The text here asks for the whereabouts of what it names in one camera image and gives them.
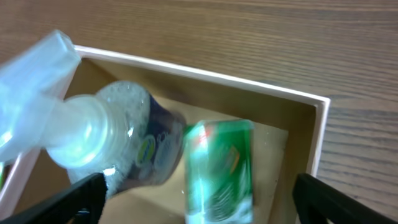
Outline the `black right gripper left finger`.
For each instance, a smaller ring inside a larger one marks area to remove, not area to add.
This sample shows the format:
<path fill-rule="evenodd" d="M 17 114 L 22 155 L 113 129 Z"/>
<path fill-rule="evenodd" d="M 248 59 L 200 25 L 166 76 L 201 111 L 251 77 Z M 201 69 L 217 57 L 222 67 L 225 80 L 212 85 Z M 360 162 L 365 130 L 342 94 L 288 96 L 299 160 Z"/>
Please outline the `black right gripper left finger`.
<path fill-rule="evenodd" d="M 97 224 L 106 202 L 107 190 L 102 173 L 90 174 L 68 189 L 2 220 L 1 224 Z"/>

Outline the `green soap box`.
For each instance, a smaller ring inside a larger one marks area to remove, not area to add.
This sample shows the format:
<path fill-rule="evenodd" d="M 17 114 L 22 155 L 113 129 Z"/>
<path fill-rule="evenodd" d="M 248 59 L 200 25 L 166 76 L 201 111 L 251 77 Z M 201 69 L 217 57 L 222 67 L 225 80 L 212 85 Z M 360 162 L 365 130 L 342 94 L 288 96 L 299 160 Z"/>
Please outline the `green soap box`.
<path fill-rule="evenodd" d="M 204 120 L 183 137 L 185 221 L 244 224 L 254 221 L 250 120 Z"/>

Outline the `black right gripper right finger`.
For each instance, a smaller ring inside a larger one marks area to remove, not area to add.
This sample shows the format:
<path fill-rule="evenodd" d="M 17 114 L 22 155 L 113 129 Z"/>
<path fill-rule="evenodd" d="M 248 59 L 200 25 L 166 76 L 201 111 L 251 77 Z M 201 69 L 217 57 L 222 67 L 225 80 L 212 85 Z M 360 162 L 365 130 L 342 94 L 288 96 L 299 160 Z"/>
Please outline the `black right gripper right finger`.
<path fill-rule="evenodd" d="M 301 224 L 395 224 L 309 174 L 297 176 L 292 195 Z"/>

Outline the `clear foam pump bottle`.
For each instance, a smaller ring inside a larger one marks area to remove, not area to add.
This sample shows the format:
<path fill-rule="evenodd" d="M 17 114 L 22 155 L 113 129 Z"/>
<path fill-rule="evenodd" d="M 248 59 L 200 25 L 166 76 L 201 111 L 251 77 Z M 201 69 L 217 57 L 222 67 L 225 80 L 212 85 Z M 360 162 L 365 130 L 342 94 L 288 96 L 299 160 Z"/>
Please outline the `clear foam pump bottle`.
<path fill-rule="evenodd" d="M 80 62 L 56 30 L 1 66 L 1 160 L 45 149 L 71 183 L 102 173 L 108 197 L 163 184 L 182 155 L 183 116 L 124 80 L 63 100 Z"/>

